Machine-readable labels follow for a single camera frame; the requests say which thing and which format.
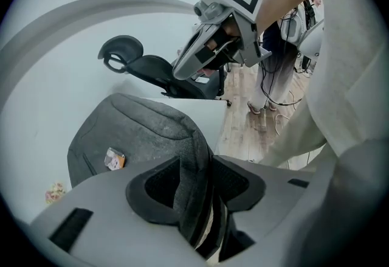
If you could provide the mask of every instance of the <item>office chair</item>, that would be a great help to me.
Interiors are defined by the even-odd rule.
[[[120,35],[108,40],[100,49],[98,59],[118,74],[131,74],[141,80],[165,90],[161,94],[177,99],[215,99],[224,94],[224,80],[227,73],[224,68],[218,74],[209,77],[206,84],[196,82],[200,75],[188,80],[177,80],[173,77],[173,64],[156,55],[143,55],[142,43],[133,36]],[[110,61],[122,65],[115,68]]]

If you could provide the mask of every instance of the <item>white table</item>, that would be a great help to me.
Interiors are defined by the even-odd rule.
[[[211,150],[217,152],[227,114],[226,101],[168,98],[150,100],[164,103],[188,115],[203,133]]]

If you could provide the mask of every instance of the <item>beige pants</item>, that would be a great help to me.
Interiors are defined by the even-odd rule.
[[[278,167],[291,157],[316,150],[324,144],[326,139],[316,126],[304,97],[260,164]],[[329,151],[327,148],[330,148],[328,144],[324,149]],[[303,169],[314,170],[314,167],[308,164]]]

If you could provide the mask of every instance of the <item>wooden floor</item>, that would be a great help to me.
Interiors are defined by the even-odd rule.
[[[258,65],[247,68],[238,64],[232,65],[224,87],[224,99],[229,99],[232,106],[228,108],[224,131],[219,141],[218,153],[233,156],[242,160],[259,162],[276,138],[275,125],[280,133],[287,119],[278,116],[284,114],[290,117],[294,112],[293,106],[277,106],[276,111],[262,109],[260,115],[249,112],[247,102],[255,87]],[[286,102],[302,98],[308,88],[309,78],[303,74],[294,74]],[[298,170],[306,165],[308,154],[289,160],[290,169]]]

